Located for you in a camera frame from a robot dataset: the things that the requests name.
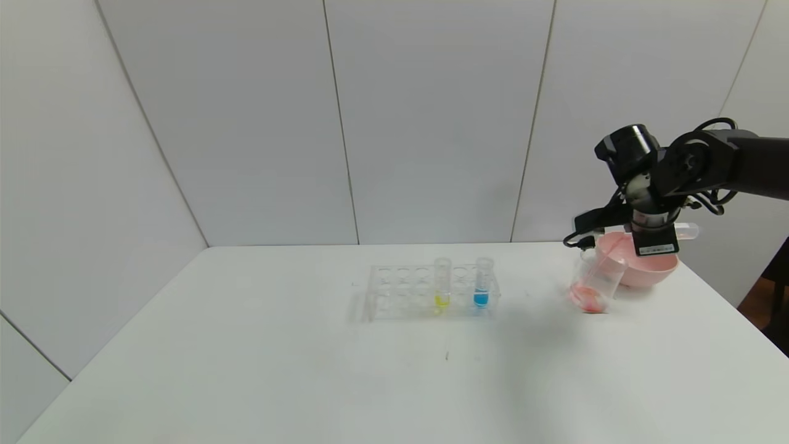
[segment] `pink bowl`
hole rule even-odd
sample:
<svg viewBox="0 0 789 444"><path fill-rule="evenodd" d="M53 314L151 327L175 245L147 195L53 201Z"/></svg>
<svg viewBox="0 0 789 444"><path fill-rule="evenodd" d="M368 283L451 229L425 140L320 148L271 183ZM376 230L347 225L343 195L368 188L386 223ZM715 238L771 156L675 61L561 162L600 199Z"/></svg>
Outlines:
<svg viewBox="0 0 789 444"><path fill-rule="evenodd" d="M627 270L622 276L620 284L631 287L651 287L665 279L679 266L676 254L662 254L659 256L636 256L633 237L627 233L614 231L602 235L596 242L595 251L598 257L607 253L614 242L620 240L610 256L614 259L624 258L627 261Z"/></svg>

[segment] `clear plastic cup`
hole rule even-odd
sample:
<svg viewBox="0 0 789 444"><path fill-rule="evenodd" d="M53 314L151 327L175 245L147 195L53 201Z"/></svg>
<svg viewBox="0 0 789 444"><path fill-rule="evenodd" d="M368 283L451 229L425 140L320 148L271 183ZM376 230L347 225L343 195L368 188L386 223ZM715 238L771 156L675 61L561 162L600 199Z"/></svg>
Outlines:
<svg viewBox="0 0 789 444"><path fill-rule="evenodd" d="M594 249L582 251L570 285L570 299L587 313L605 313L625 270L627 261L623 258L607 254L598 258Z"/></svg>

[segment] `robotic arm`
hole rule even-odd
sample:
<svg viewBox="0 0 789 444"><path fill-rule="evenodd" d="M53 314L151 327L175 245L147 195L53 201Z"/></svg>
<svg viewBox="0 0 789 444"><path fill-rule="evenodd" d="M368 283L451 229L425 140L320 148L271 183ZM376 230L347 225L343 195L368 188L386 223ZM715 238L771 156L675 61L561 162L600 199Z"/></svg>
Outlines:
<svg viewBox="0 0 789 444"><path fill-rule="evenodd" d="M715 123L730 129L707 129ZM704 206L722 215L723 205L738 192L789 201L789 139L738 130L732 119L704 122L667 148L645 126L625 126L594 151L608 164L616 192L603 208L575 218L566 246L591 248L591 232L624 225L633 234L637 255L673 254L679 251L674 222L683 207ZM719 198L720 189L729 191Z"/></svg>

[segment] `black cable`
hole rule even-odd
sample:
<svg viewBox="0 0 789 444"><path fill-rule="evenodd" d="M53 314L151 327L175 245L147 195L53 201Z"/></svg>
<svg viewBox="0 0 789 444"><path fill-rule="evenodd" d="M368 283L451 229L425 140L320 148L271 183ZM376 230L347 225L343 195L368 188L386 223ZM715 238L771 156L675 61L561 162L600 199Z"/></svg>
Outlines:
<svg viewBox="0 0 789 444"><path fill-rule="evenodd" d="M733 130L737 129L737 122L735 122L734 119L730 119L728 117L716 117L714 119L710 119L707 122L704 122L701 125L697 126L694 131L701 131L701 130L705 129L707 126L714 125L716 123L726 123Z"/></svg>
<svg viewBox="0 0 789 444"><path fill-rule="evenodd" d="M621 201L622 201L622 190L617 188L616 191L614 191L614 193L611 196L611 198L608 199L608 203L605 206L609 207L609 206L612 206L612 205L617 205ZM581 240L579 240L579 241L577 241L575 243L570 243L570 239L572 239L573 237L575 237L577 235L580 235L580 234L581 234L581 232L579 232L578 230L573 231L566 238L562 239L562 244L564 244L564 246L567 246L569 248L574 248L574 247L578 247L578 248L585 248L586 247L586 248L588 248L589 247L589 240L587 238L591 237L592 239L594 239L593 236L587 236L587 237L585 237L585 238L583 238L583 239L581 239Z"/></svg>
<svg viewBox="0 0 789 444"><path fill-rule="evenodd" d="M701 194L691 194L694 199L699 201L706 209L709 210L712 214L716 216L722 216L724 214L724 207L719 205L713 205L708 199L712 198L712 195L709 191L702 191Z"/></svg>
<svg viewBox="0 0 789 444"><path fill-rule="evenodd" d="M735 196L737 195L737 191L729 191L725 196L723 196L723 198L719 199L718 198L718 191L719 190L713 190L712 191L712 195L714 197L714 200L710 199L710 203L712 203L714 205L726 205L727 203L729 203L731 201L731 199L735 198Z"/></svg>

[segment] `clear plastic tube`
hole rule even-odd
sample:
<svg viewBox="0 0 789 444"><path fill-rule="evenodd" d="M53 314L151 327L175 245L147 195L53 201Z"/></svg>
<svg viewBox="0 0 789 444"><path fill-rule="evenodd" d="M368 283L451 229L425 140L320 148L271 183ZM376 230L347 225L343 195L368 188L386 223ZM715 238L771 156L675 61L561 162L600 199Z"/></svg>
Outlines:
<svg viewBox="0 0 789 444"><path fill-rule="evenodd" d="M478 258L477 281L474 286L474 303L478 307L486 307L488 305L488 297L491 289L492 274L493 274L493 259Z"/></svg>
<svg viewBox="0 0 789 444"><path fill-rule="evenodd" d="M438 258L433 265L436 267L436 306L446 307L452 292L452 261Z"/></svg>

